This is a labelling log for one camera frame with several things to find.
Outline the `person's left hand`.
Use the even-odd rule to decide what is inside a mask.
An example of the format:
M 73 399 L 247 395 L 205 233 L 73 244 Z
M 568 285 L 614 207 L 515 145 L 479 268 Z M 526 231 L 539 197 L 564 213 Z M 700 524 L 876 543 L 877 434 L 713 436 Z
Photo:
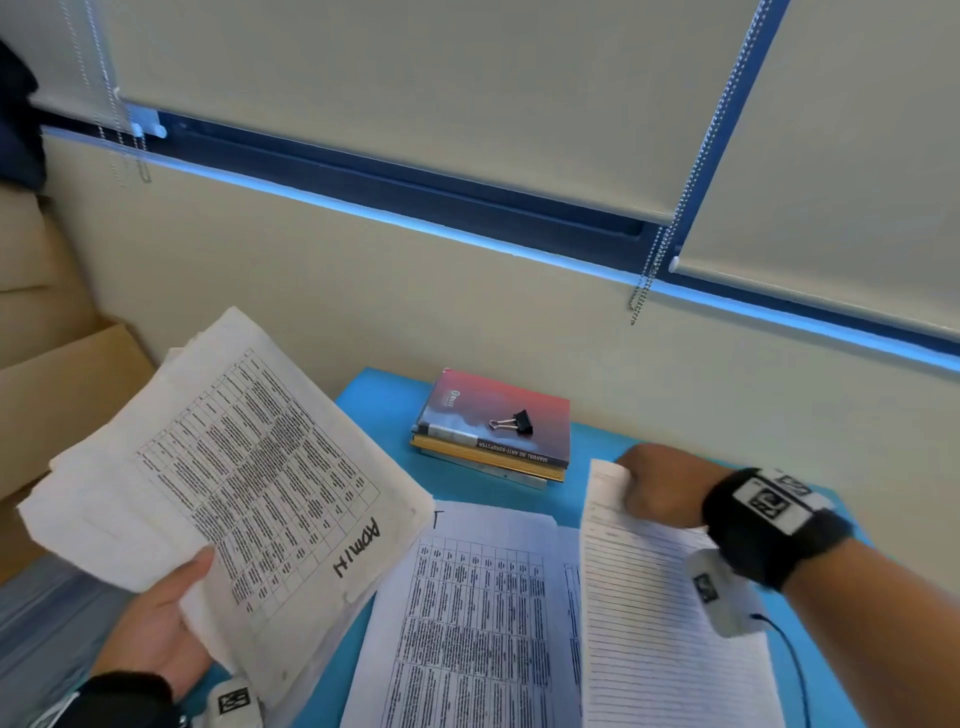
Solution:
M 90 676 L 152 674 L 166 681 L 175 700 L 184 698 L 212 659 L 186 624 L 180 604 L 151 607 L 146 590 L 136 596 L 105 640 Z

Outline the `person's right hand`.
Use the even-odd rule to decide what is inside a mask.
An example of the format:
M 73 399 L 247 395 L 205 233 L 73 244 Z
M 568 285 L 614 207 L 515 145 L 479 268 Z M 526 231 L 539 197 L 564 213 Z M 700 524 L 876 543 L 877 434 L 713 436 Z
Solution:
M 659 443 L 639 443 L 615 464 L 630 476 L 623 505 L 631 517 L 667 528 L 702 528 L 703 503 L 735 470 Z

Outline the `stack of printed papers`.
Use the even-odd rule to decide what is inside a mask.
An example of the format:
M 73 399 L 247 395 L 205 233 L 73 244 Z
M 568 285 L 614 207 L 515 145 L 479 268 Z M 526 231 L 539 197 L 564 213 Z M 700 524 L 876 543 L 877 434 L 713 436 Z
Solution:
M 290 728 L 435 501 L 236 307 L 19 506 L 30 537 L 143 592 L 203 547 L 181 609 L 206 650 Z

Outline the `lined paper sheet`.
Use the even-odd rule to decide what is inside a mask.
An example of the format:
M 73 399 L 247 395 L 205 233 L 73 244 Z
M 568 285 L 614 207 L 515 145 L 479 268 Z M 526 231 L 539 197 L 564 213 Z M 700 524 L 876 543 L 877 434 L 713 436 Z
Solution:
M 720 637 L 685 570 L 715 549 L 623 509 L 626 472 L 590 461 L 580 527 L 583 728 L 786 728 L 767 637 Z

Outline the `person's right forearm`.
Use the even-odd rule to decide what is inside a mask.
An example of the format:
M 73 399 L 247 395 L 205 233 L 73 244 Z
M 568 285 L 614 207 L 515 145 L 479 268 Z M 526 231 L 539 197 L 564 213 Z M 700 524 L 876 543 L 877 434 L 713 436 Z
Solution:
M 868 728 L 960 728 L 960 597 L 855 539 L 781 592 Z

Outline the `yellow book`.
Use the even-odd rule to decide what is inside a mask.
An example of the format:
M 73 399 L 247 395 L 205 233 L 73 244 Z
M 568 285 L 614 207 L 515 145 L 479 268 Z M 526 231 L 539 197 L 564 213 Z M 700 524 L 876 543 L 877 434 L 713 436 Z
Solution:
M 451 443 L 422 434 L 412 435 L 410 444 L 427 454 L 445 455 L 457 461 L 497 467 L 543 480 L 564 482 L 570 467 L 569 464 L 542 463 L 526 457 L 513 456 L 483 447 Z

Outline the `printed table paper sheet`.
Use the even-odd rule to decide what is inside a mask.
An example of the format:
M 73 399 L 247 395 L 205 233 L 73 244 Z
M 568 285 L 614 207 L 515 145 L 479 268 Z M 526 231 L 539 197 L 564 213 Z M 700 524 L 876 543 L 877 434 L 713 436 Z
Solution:
M 583 654 L 581 618 L 580 531 L 559 526 L 558 560 L 562 570 L 564 638 L 572 686 L 568 689 L 571 705 L 570 728 L 583 728 Z
M 340 728 L 570 728 L 558 527 L 437 501 L 376 592 Z

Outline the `red book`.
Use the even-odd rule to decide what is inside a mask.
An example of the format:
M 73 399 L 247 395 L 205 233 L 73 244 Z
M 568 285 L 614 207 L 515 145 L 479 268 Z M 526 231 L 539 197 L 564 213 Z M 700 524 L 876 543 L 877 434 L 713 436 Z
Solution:
M 533 424 L 531 436 L 489 428 L 490 420 L 507 420 L 523 409 Z M 570 464 L 570 401 L 446 368 L 414 420 L 414 434 L 541 463 Z

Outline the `large cardboard box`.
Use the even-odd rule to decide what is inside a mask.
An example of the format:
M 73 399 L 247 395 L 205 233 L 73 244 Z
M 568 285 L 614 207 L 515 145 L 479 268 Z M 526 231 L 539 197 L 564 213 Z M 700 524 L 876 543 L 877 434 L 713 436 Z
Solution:
M 114 418 L 155 370 L 121 322 L 0 370 L 0 501 Z

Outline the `small cardboard box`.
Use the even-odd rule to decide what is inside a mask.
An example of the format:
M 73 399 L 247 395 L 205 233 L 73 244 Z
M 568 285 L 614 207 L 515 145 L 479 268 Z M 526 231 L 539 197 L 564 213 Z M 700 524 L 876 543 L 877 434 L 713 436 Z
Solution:
M 47 204 L 0 182 L 0 370 L 95 334 L 100 323 Z

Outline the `narrow beige roller blind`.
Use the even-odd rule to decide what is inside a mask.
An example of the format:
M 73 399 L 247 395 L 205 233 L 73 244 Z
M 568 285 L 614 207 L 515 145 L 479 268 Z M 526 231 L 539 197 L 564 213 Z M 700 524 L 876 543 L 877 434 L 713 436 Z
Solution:
M 960 343 L 960 0 L 789 0 L 677 271 Z

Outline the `wide beige roller blind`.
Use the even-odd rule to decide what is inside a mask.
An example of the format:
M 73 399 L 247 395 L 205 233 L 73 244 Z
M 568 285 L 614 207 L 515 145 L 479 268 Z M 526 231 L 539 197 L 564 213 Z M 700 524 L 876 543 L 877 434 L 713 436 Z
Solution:
M 122 103 L 666 223 L 760 0 L 0 0 L 42 108 Z

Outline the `dark cloth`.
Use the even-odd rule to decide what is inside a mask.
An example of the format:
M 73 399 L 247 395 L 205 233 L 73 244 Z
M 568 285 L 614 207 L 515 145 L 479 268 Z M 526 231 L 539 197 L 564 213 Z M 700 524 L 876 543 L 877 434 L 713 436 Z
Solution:
M 47 181 L 39 111 L 31 97 L 39 83 L 0 39 L 0 183 L 42 192 Z

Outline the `dark blue window frame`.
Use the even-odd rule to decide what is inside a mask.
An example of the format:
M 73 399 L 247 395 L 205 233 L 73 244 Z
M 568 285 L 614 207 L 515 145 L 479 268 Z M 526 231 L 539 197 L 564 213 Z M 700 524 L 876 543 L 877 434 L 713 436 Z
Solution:
M 681 250 L 690 232 L 788 6 L 789 0 L 759 1 L 680 194 L 678 224 L 549 200 L 169 111 L 159 114 L 167 137 L 152 142 L 56 112 L 41 110 L 39 115 L 45 127 L 132 152 L 139 162 L 170 162 L 224 181 L 244 177 L 259 191 L 290 188 L 295 198 L 317 196 L 338 212 L 395 225 L 409 220 L 427 233 L 445 229 L 468 242 L 485 238 L 570 259 L 576 266 L 610 269 L 635 285 L 627 304 L 633 316 L 640 313 L 639 294 L 654 292 L 960 373 L 960 343 L 950 339 L 668 271 L 668 255 Z

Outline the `white blind bracket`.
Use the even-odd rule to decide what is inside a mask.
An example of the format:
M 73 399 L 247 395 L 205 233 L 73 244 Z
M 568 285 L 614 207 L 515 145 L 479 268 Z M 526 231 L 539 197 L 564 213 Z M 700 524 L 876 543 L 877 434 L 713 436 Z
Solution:
M 123 110 L 131 135 L 138 140 L 147 137 L 165 140 L 167 128 L 163 126 L 159 112 L 150 107 L 123 102 Z

